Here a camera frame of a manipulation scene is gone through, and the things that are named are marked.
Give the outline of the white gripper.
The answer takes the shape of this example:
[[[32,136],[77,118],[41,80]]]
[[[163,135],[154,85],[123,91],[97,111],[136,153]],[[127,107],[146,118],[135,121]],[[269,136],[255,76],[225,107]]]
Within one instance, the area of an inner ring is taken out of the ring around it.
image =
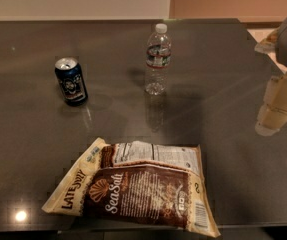
[[[254,50],[262,54],[274,53],[276,50],[277,62],[287,67],[287,17],[279,29],[273,30],[257,43]],[[261,136],[272,136],[287,123],[287,72],[270,78],[263,102],[255,130]]]

